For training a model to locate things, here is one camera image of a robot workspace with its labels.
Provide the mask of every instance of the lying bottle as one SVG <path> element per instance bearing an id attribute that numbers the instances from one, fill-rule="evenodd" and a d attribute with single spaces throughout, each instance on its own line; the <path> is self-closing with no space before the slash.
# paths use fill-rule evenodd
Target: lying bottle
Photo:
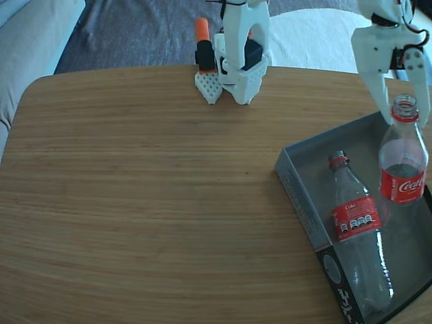
<path id="1" fill-rule="evenodd" d="M 344 151 L 329 157 L 335 176 L 333 217 L 337 253 L 364 318 L 385 310 L 394 295 L 384 259 L 381 220 L 366 186 L 352 172 Z"/>

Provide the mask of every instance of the coca-cola bottle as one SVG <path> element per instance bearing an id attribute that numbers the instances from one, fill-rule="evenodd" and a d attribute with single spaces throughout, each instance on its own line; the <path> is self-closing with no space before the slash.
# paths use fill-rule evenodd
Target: coca-cola bottle
<path id="1" fill-rule="evenodd" d="M 429 156 L 417 126 L 415 98 L 409 94 L 397 96 L 391 115 L 394 124 L 379 149 L 381 217 L 392 235 L 403 236 L 409 228 L 406 218 L 414 216 L 423 195 Z"/>
<path id="2" fill-rule="evenodd" d="M 381 221 L 369 190 L 353 173 L 344 151 L 329 157 L 335 176 L 334 244 L 364 318 L 385 310 L 393 286 L 384 259 Z"/>

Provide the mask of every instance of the white perforated block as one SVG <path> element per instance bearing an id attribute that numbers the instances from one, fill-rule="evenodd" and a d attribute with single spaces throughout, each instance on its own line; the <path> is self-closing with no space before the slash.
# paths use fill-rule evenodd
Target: white perforated block
<path id="1" fill-rule="evenodd" d="M 217 73 L 195 74 L 195 86 L 210 105 L 216 103 L 223 91 Z"/>

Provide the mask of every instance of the standing bottle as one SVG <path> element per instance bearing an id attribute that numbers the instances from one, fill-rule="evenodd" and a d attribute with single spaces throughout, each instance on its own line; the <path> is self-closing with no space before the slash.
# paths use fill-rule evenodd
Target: standing bottle
<path id="1" fill-rule="evenodd" d="M 414 218 L 416 213 L 425 189 L 429 156 L 417 125 L 415 98 L 409 94 L 397 96 L 391 115 L 394 124 L 379 149 L 381 217 L 386 225 L 389 222 L 391 233 L 398 235 L 406 232 L 406 218 Z"/>
<path id="2" fill-rule="evenodd" d="M 364 318 L 386 309 L 393 297 L 381 240 L 381 221 L 372 196 L 352 172 L 344 151 L 329 157 L 335 176 L 335 248 Z"/>

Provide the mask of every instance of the coca-cola logo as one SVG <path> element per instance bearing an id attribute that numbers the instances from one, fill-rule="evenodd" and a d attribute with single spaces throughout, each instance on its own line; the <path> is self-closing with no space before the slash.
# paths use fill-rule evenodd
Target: coca-cola logo
<path id="1" fill-rule="evenodd" d="M 419 188 L 423 187 L 423 183 L 425 182 L 425 178 L 422 177 L 418 179 L 417 181 L 407 181 L 400 185 L 399 191 L 400 192 L 407 192 L 407 191 L 415 191 Z"/>

